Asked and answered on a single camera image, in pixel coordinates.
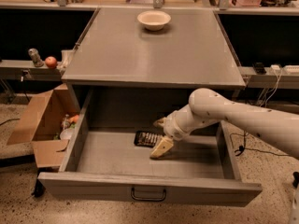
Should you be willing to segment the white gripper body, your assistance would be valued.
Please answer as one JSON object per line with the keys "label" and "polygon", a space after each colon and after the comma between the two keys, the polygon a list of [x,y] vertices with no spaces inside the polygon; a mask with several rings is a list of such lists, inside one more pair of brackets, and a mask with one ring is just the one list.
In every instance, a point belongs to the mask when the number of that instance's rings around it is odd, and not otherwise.
{"label": "white gripper body", "polygon": [[164,122],[164,133],[166,136],[179,141],[189,135],[189,115],[188,111],[174,111],[168,115]]}

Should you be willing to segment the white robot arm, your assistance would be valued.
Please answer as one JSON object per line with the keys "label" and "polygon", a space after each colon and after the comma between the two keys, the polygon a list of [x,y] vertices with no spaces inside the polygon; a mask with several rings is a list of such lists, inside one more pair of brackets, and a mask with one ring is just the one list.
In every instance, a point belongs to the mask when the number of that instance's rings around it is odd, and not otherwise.
{"label": "white robot arm", "polygon": [[298,115],[233,102],[205,88],[193,91],[188,103],[180,110],[154,122],[156,126],[163,128],[164,136],[156,143],[150,156],[158,159],[176,141],[182,140],[192,131],[222,120],[299,159]]}

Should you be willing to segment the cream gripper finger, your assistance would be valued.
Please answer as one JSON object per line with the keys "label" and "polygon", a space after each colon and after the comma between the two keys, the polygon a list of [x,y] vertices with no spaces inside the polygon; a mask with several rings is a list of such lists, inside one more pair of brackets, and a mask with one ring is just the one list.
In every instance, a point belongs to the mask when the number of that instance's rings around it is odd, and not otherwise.
{"label": "cream gripper finger", "polygon": [[153,125],[157,128],[163,128],[165,125],[166,117],[157,119],[153,122]]}
{"label": "cream gripper finger", "polygon": [[150,154],[152,159],[161,158],[167,151],[169,151],[174,145],[174,141],[167,137],[163,136],[157,145],[154,147],[153,151]]}

